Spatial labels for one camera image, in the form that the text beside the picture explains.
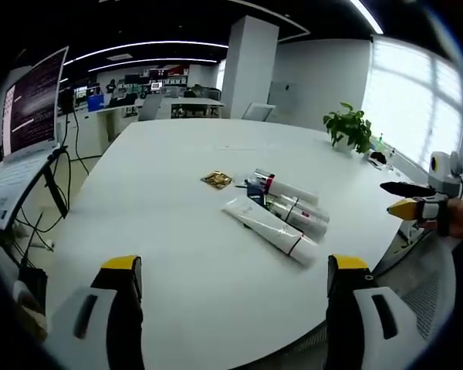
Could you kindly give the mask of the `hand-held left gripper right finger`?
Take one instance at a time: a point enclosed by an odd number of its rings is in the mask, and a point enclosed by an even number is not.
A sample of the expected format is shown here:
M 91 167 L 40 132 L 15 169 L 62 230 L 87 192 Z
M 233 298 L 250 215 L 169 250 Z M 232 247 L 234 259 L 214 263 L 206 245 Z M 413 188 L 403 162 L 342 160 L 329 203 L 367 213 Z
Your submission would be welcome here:
M 425 349 L 417 316 L 358 257 L 328 257 L 326 369 L 409 369 Z

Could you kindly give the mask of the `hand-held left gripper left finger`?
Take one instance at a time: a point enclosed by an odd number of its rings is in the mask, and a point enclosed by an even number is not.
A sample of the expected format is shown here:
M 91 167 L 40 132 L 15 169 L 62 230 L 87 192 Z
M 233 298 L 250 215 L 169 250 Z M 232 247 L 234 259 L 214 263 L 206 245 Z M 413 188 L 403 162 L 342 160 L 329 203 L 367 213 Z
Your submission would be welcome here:
M 51 317 L 47 351 L 61 369 L 142 369 L 141 258 L 105 262 Z

